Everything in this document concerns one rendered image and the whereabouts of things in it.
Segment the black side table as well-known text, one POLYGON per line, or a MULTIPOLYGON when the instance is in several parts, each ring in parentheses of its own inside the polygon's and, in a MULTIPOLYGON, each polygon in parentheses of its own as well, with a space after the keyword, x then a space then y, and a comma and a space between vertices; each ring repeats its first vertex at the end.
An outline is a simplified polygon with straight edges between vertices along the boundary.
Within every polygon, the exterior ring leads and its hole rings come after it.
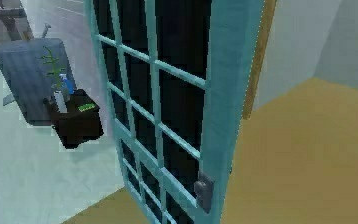
POLYGON ((76 89, 66 103, 67 112, 60 113, 57 105, 44 98, 43 104, 48 112, 53 129, 66 149, 75 149, 80 144, 97 140, 103 134, 99 116, 100 107, 83 89, 76 89), (95 109, 80 112, 78 106, 93 103, 95 109))

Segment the teal glass-paned room door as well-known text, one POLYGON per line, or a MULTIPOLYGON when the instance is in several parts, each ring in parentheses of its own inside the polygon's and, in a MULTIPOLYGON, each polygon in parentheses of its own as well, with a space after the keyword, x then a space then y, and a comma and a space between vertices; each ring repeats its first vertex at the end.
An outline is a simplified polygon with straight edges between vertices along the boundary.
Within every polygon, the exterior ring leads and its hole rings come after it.
POLYGON ((220 224, 263 5, 84 0, 122 179, 148 224, 220 224))

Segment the green house plant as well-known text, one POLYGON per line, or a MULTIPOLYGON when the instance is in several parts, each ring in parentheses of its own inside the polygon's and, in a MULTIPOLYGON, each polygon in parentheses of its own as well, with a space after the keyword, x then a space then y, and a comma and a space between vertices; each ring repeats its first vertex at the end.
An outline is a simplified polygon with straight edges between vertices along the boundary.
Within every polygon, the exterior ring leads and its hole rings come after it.
POLYGON ((52 89, 55 91, 61 90, 63 81, 60 78, 60 74, 64 72, 66 68, 59 65, 59 58, 54 56, 49 47, 44 46, 44 49, 47 51, 47 54, 41 56, 41 59, 43 60, 44 65, 50 66, 46 76, 53 80, 53 84, 51 86, 52 89))

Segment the white bottle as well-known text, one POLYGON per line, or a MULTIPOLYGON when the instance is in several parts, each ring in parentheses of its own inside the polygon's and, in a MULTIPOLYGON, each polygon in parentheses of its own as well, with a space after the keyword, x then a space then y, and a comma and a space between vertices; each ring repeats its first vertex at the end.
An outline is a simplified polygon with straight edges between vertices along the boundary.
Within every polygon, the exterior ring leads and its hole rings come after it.
POLYGON ((58 91, 55 91, 53 93, 54 95, 54 98, 55 98, 55 103, 58 107, 58 110, 60 113, 66 113, 67 112, 67 107, 66 107, 66 104, 65 104, 65 101, 64 101, 64 96, 63 96, 63 93, 58 90, 58 91))

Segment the wooden door frame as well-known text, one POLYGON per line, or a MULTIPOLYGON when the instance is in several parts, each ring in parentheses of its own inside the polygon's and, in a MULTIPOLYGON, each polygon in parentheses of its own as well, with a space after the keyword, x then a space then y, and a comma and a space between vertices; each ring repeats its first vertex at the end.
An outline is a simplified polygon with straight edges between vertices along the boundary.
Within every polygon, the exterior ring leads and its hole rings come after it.
POLYGON ((276 3, 277 0, 264 0, 255 53, 251 64, 251 71, 242 111, 242 118, 245 120, 248 120, 252 114, 276 3))

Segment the dark wooden shelf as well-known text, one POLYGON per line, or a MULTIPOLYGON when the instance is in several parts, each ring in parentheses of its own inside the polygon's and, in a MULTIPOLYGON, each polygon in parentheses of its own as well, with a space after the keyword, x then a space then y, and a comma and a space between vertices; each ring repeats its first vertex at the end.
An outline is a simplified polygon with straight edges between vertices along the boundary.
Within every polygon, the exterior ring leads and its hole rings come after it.
POLYGON ((27 14, 22 5, 15 8, 7 8, 0 0, 0 21, 6 27, 8 36, 12 41, 25 40, 29 41, 34 38, 32 30, 27 28, 25 31, 20 32, 17 28, 16 20, 26 18, 27 14))

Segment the blue spray bottle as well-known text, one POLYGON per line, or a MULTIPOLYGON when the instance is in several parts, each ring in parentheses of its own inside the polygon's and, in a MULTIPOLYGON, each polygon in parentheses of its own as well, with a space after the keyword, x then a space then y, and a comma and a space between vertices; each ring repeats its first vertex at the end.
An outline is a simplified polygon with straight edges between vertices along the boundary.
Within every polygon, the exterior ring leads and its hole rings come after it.
POLYGON ((74 86, 73 83, 67 78, 66 74, 60 74, 59 77, 61 78, 62 82, 64 83, 67 92, 69 94, 73 94, 74 93, 74 86))

